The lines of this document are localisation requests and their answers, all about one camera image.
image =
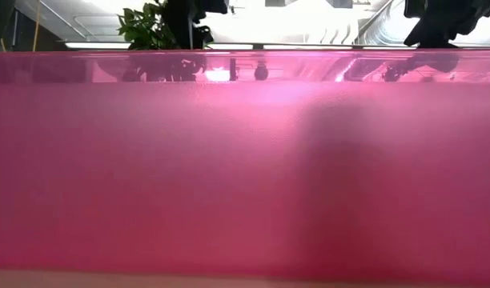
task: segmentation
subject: green plant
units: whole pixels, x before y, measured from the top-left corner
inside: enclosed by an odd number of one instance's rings
[[[125,8],[124,15],[118,16],[121,25],[118,34],[131,42],[129,50],[179,49],[174,35],[163,21],[166,4],[167,1],[155,0],[154,3],[145,3],[142,11]]]

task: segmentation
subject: white ceiling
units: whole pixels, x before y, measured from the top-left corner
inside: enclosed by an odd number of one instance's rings
[[[69,42],[121,42],[118,19],[124,7],[141,9],[146,0],[42,0],[40,22]],[[212,14],[204,20],[216,42],[306,42],[350,44],[358,20],[370,18],[387,0],[355,0],[353,10],[334,9],[326,0],[298,0],[285,7],[264,7],[264,0],[237,0],[235,15]],[[17,0],[35,19],[38,0]]]

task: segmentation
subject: ceiling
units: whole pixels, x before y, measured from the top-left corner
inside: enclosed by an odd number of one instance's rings
[[[141,9],[147,0],[42,0],[40,22],[68,42],[123,42],[118,19],[124,7]],[[265,0],[235,0],[235,14],[209,14],[203,20],[216,42],[351,44],[359,24],[388,0],[354,0],[352,9],[333,8],[326,0],[295,0],[266,7]],[[36,19],[37,0],[16,7]]]

